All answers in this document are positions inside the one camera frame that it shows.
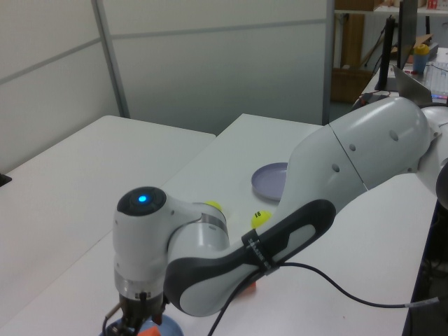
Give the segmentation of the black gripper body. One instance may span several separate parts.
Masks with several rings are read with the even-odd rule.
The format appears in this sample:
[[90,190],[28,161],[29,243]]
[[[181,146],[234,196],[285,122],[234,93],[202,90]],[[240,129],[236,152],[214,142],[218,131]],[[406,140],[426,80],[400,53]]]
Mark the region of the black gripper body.
[[137,294],[135,300],[119,294],[119,298],[122,309],[121,321],[126,328],[140,328],[147,320],[151,320],[158,326],[162,324],[166,305],[163,293],[149,297],[147,293],[141,292]]

